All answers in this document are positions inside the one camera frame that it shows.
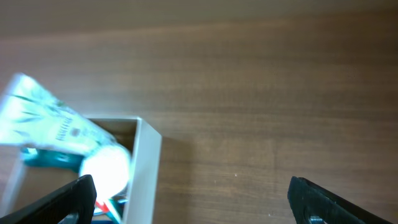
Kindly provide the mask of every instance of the wooden surface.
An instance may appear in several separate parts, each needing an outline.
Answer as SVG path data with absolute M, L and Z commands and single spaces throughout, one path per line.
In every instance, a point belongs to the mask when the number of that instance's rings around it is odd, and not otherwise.
M 154 223 L 295 223 L 293 175 L 398 222 L 397 40 L 396 12 L 3 38 L 0 82 L 159 130 Z

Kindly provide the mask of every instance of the brown tabletop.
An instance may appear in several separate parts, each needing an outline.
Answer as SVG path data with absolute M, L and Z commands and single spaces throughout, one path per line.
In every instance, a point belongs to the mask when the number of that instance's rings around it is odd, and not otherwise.
M 396 15 L 5 37 L 0 87 L 24 72 L 82 114 L 147 120 L 154 223 L 295 223 L 293 175 L 398 222 Z

